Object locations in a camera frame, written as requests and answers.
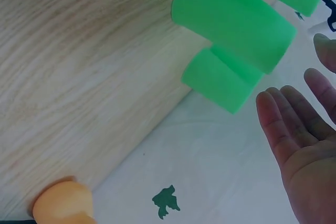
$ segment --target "green printed shape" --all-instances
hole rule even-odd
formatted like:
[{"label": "green printed shape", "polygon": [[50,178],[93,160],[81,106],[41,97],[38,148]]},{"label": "green printed shape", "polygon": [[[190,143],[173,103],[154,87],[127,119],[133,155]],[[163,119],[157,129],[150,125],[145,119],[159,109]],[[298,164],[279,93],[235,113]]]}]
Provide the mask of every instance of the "green printed shape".
[{"label": "green printed shape", "polygon": [[168,214],[166,207],[180,211],[180,208],[177,205],[176,196],[173,196],[174,192],[175,188],[171,185],[169,188],[162,189],[162,191],[152,199],[154,204],[159,207],[159,218],[162,220],[163,217]]}]

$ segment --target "wooden table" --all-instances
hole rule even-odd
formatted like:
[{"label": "wooden table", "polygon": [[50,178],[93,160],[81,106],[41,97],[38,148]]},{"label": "wooden table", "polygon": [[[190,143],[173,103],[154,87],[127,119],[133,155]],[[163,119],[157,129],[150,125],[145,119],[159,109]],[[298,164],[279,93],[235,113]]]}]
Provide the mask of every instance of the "wooden table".
[{"label": "wooden table", "polygon": [[91,188],[175,107],[208,42],[172,0],[0,0],[0,219],[54,180]]}]

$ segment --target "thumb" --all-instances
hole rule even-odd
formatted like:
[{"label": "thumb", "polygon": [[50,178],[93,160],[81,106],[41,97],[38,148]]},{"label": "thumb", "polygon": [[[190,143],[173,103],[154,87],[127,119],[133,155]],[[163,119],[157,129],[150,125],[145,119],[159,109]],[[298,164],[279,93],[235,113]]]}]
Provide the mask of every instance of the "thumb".
[{"label": "thumb", "polygon": [[330,71],[336,73],[336,40],[330,40],[323,34],[316,34],[314,45],[320,62]]}]

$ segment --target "hand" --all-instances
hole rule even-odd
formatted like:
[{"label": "hand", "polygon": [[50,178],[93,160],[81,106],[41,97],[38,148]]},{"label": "hand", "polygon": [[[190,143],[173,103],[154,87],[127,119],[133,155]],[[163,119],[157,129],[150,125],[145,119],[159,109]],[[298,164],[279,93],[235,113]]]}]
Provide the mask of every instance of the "hand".
[{"label": "hand", "polygon": [[[314,44],[320,61],[336,73],[336,40],[317,34]],[[336,123],[336,90],[316,69],[304,75]],[[299,222],[336,223],[336,131],[291,86],[260,93],[257,110]]]}]

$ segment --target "orange object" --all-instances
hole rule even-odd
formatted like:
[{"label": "orange object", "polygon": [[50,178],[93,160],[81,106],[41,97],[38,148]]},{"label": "orange object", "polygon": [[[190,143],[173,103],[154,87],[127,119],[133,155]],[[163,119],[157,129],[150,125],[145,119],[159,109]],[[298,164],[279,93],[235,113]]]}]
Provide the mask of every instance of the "orange object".
[{"label": "orange object", "polygon": [[84,185],[68,181],[44,191],[35,201],[37,224],[95,224],[92,193]]}]

